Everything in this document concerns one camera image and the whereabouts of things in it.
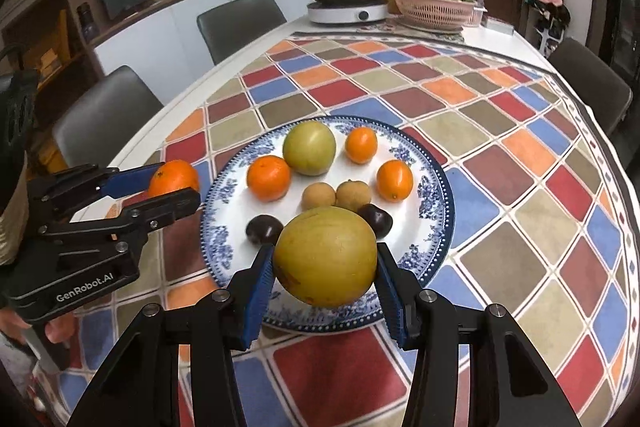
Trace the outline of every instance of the tangerine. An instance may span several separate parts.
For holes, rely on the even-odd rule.
[[[196,192],[200,191],[198,171],[184,160],[171,160],[151,176],[147,194],[150,198],[155,198],[187,187],[193,188]]]
[[[383,163],[376,175],[378,193],[386,201],[402,201],[409,197],[414,188],[414,174],[409,166],[400,160]]]
[[[291,169],[278,156],[261,156],[246,172],[247,187],[264,203],[279,200],[287,193],[290,184]]]
[[[352,162],[365,164],[378,151],[378,137],[369,127],[357,127],[352,130],[344,143],[344,153]]]

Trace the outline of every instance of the yellow-green fruit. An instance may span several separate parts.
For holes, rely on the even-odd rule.
[[[295,172],[305,176],[325,174],[335,158],[335,137],[325,124],[309,120],[289,131],[282,157]]]
[[[335,190],[328,183],[312,183],[302,192],[302,210],[334,204]]]
[[[335,191],[335,204],[351,212],[371,202],[371,189],[365,182],[342,182]]]
[[[273,269],[284,288],[307,304],[337,308],[371,286],[376,274],[376,236],[358,214],[336,206],[303,212],[284,227]]]

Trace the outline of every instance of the black chair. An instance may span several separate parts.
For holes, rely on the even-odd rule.
[[[274,0],[235,0],[198,15],[214,64],[287,22]]]
[[[580,42],[565,39],[549,62],[593,111],[596,121],[611,136],[631,104],[625,81]]]
[[[128,66],[121,66],[82,95],[53,126],[67,166],[106,167],[162,103]]]

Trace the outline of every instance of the checkered tablecloth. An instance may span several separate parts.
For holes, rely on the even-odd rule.
[[[562,80],[453,44],[355,34],[292,36],[239,71],[166,137],[149,162],[183,158],[211,180],[266,130],[318,114],[401,127],[443,165],[456,224],[430,287],[455,304],[504,304],[585,426],[628,391],[638,344],[636,216],[587,110]],[[143,198],[139,194],[122,204]],[[150,236],[138,281],[78,310],[72,367],[38,375],[60,418],[140,308],[195,303],[216,287],[200,254],[200,213]],[[180,348],[180,416],[192,425],[190,355]],[[399,426],[415,352],[383,323],[303,336],[264,327],[234,357],[251,427]],[[458,421],[468,415],[460,348]]]

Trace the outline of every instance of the blue and white plate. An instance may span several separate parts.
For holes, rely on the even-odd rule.
[[[205,263],[216,282],[225,286],[235,272],[254,261],[257,248],[244,234],[252,217],[271,214],[286,225],[302,211],[300,198],[307,185],[324,181],[336,188],[343,181],[361,180],[375,187],[378,168],[397,158],[411,167],[413,193],[401,203],[388,203],[374,189],[371,202],[394,219],[391,232],[383,240],[398,265],[413,271],[425,287],[444,260],[453,234],[453,196],[440,165],[410,136],[385,123],[356,116],[320,116],[311,120],[326,124],[336,139],[336,158],[327,174],[314,178],[293,174],[289,192],[273,203],[261,203],[247,188],[249,165],[258,156],[281,156],[284,139],[296,122],[255,139],[231,158],[211,185],[202,213],[200,241]],[[371,127],[378,135],[378,152],[365,166],[352,163],[343,152],[349,132],[361,126]],[[366,326],[382,317],[373,285],[355,303],[331,310],[297,300],[276,280],[264,322],[285,330],[331,333]]]

